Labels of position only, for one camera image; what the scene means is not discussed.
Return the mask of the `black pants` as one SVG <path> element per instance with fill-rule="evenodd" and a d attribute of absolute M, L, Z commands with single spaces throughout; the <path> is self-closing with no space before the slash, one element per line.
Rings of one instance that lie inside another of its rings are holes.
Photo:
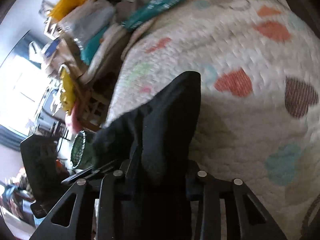
<path fill-rule="evenodd" d="M 191 238 L 187 167 L 200 104 L 201 76 L 186 71 L 95 135 L 95 168 L 133 162 L 115 186 L 116 239 Z"/>

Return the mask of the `green mesh basket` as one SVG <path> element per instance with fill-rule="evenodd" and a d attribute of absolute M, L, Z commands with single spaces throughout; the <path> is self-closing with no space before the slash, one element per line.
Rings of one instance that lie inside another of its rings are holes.
<path fill-rule="evenodd" d="M 94 133 L 88 131 L 80 131 L 75 136 L 71 150 L 71 163 L 74 170 L 84 170 L 94 164 L 93 137 Z"/>

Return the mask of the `wooden stool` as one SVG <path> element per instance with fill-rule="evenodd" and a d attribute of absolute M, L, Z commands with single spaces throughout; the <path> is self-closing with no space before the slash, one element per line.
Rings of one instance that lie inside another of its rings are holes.
<path fill-rule="evenodd" d="M 106 121 L 117 78 L 107 75 L 92 86 L 80 86 L 80 103 L 77 118 L 88 131 L 99 131 Z"/>

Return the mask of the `yellow plastic bag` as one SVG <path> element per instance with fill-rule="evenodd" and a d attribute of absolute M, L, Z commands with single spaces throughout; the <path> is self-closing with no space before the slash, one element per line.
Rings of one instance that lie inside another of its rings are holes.
<path fill-rule="evenodd" d="M 62 68 L 60 72 L 60 78 L 62 81 L 62 92 L 60 95 L 60 102 L 63 110 L 71 115 L 72 109 L 74 107 L 76 96 L 74 94 L 74 84 L 65 68 Z"/>

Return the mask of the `teal folded cloth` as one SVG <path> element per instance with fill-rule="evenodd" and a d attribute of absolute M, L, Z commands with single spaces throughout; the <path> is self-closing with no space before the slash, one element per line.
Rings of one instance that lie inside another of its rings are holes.
<path fill-rule="evenodd" d="M 100 47 L 103 34 L 107 31 L 109 25 L 104 26 L 98 33 L 96 33 L 80 51 L 81 60 L 89 66 L 92 62 L 94 55 Z"/>

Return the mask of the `beige seat cushion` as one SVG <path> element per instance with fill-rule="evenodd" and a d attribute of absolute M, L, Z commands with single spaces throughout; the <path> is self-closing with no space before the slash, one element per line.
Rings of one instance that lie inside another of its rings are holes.
<path fill-rule="evenodd" d="M 79 78 L 82 85 L 92 85 L 121 67 L 121 55 L 129 42 L 130 34 L 124 27 L 114 23 L 104 32 L 103 38 L 88 70 Z"/>

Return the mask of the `quilted heart pattern bedspread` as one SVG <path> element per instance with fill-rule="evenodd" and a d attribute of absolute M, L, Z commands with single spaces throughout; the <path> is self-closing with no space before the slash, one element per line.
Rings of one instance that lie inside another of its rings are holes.
<path fill-rule="evenodd" d="M 141 29 L 107 123 L 199 72 L 190 157 L 244 180 L 288 239 L 306 237 L 319 207 L 319 38 L 285 0 L 185 0 Z"/>

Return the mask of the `green paper ream pack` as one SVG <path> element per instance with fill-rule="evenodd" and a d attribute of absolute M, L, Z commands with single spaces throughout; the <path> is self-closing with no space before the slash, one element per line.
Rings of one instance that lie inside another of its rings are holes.
<path fill-rule="evenodd" d="M 168 11 L 184 0 L 151 0 L 146 5 L 137 9 L 129 18 L 121 22 L 121 26 L 128 31 L 133 31 L 152 18 Z"/>

